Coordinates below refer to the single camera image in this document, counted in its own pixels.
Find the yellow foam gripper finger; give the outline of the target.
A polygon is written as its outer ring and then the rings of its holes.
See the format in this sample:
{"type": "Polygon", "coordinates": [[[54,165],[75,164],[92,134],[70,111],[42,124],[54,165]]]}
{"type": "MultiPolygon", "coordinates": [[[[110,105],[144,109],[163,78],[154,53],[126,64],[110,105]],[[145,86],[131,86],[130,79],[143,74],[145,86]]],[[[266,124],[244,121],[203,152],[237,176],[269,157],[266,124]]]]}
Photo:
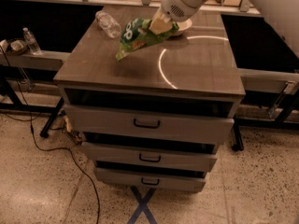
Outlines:
{"type": "Polygon", "coordinates": [[[154,34],[159,35],[172,29],[172,22],[165,22],[163,19],[156,18],[150,23],[149,30],[154,34]]]}
{"type": "Polygon", "coordinates": [[[160,9],[156,11],[152,19],[154,21],[163,21],[164,23],[171,21],[171,18],[167,14],[163,13],[160,9]]]}

